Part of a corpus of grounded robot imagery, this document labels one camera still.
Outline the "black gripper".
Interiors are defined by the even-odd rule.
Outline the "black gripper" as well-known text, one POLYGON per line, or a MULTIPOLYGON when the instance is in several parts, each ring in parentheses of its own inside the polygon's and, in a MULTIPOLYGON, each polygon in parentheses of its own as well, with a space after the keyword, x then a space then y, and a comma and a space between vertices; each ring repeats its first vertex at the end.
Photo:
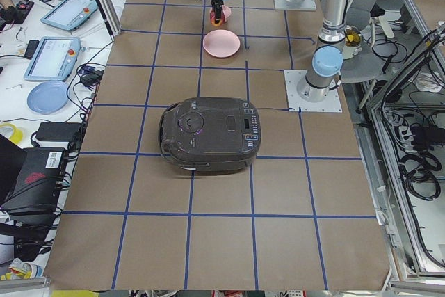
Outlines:
POLYGON ((217 24, 217 18, 223 18, 223 0, 211 0, 212 11, 211 11, 211 23, 217 24))

